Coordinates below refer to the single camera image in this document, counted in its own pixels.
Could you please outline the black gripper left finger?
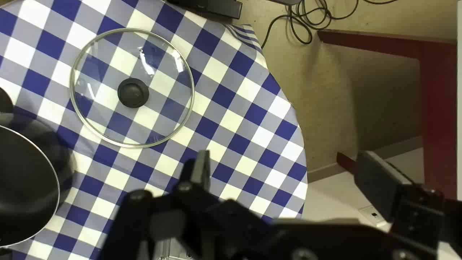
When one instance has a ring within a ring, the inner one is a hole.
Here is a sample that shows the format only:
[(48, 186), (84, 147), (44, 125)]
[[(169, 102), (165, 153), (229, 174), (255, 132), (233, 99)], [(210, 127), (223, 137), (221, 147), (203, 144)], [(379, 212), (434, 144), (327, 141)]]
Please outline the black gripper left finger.
[(200, 150), (194, 158), (185, 161), (182, 173), (182, 182), (191, 182), (200, 184), (205, 190), (211, 186), (211, 157), (208, 150)]

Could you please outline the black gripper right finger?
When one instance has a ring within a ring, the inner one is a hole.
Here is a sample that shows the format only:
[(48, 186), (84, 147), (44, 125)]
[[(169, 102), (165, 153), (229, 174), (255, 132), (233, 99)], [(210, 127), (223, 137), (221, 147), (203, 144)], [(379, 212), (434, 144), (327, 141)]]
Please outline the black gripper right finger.
[(413, 180), (373, 150), (361, 150), (356, 158), (338, 153), (337, 163), (354, 176), (357, 187), (386, 221), (393, 221), (402, 187)]

